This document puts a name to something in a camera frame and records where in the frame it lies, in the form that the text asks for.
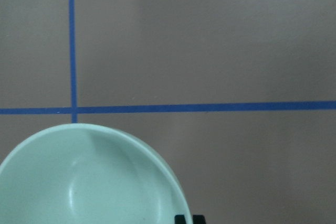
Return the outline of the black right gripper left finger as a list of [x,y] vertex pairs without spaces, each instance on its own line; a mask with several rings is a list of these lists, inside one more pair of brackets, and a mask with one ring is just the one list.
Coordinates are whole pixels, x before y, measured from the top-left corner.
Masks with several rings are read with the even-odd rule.
[[176,215],[174,217],[175,224],[186,224],[186,219],[184,215]]

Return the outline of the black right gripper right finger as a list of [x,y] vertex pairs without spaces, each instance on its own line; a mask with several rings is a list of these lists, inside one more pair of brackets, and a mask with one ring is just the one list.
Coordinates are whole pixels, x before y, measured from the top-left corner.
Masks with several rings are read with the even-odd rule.
[[193,215],[193,224],[206,224],[204,215]]

